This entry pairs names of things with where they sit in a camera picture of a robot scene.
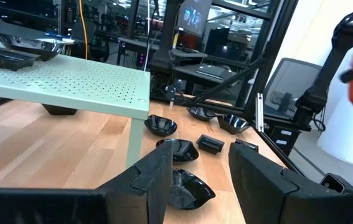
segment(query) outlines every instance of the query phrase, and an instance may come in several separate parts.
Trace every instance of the keyboard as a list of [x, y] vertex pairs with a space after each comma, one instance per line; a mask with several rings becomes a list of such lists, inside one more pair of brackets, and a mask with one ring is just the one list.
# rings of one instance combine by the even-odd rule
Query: keyboard
[[226, 69], [213, 65], [202, 65], [196, 70], [196, 72], [220, 79], [228, 79], [231, 77], [231, 75], [228, 75]]

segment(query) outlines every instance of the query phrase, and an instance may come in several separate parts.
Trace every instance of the light green perforated shelf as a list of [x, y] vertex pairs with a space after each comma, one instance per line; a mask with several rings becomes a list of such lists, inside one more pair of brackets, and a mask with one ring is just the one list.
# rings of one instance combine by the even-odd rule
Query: light green perforated shelf
[[0, 97], [133, 118], [128, 165], [139, 158], [149, 87], [148, 72], [64, 55], [16, 72], [0, 68]]

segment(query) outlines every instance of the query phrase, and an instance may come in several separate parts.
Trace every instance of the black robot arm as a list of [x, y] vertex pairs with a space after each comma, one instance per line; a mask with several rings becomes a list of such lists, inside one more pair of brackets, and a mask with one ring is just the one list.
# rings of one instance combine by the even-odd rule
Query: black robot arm
[[332, 50], [313, 85], [296, 102], [294, 122], [308, 125], [327, 103], [327, 90], [346, 52], [353, 47], [353, 13], [347, 15], [334, 29]]

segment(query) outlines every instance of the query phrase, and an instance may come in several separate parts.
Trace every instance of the shelf leg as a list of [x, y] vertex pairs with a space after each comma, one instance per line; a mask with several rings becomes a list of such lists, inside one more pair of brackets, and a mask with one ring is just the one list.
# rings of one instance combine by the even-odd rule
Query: shelf leg
[[126, 157], [126, 168], [131, 167], [139, 160], [143, 126], [144, 120], [132, 118], [131, 131], [129, 133], [128, 155]]

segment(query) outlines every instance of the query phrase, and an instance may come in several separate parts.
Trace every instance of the wooden tabletop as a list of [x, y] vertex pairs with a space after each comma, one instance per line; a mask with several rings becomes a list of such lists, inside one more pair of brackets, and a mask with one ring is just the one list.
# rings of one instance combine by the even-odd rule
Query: wooden tabletop
[[[177, 131], [168, 138], [195, 143], [201, 134], [225, 142], [216, 156], [199, 150], [196, 161], [183, 166], [216, 193], [197, 210], [168, 205], [164, 223], [244, 223], [228, 168], [228, 150], [236, 138], [259, 146], [259, 152], [283, 163], [254, 129], [230, 135], [216, 119], [207, 123], [190, 116], [186, 108], [152, 102], [150, 114], [174, 120]], [[40, 104], [12, 101], [0, 106], [0, 187], [94, 189], [125, 169], [130, 118], [88, 111], [75, 116], [51, 116]], [[144, 130], [141, 157], [162, 138]]]

